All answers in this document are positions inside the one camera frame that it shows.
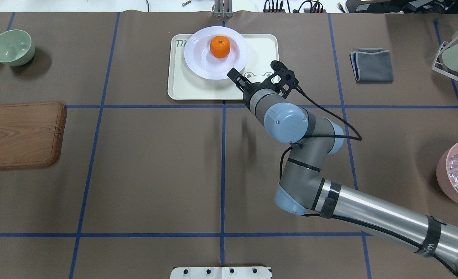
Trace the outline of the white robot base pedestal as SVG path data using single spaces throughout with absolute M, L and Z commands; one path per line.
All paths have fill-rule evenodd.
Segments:
M 265 266 L 236 267 L 178 267 L 170 274 L 171 279 L 271 279 L 273 273 Z

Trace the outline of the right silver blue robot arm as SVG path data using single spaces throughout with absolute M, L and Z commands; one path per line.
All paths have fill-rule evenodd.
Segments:
M 242 92 L 251 115 L 274 140 L 286 144 L 275 203 L 298 216 L 356 226 L 405 245 L 441 263 L 458 278 L 458 226 L 361 192 L 333 179 L 326 161 L 347 141 L 362 136 L 341 115 L 314 101 L 295 74 L 278 61 L 261 82 L 237 69 L 227 76 Z

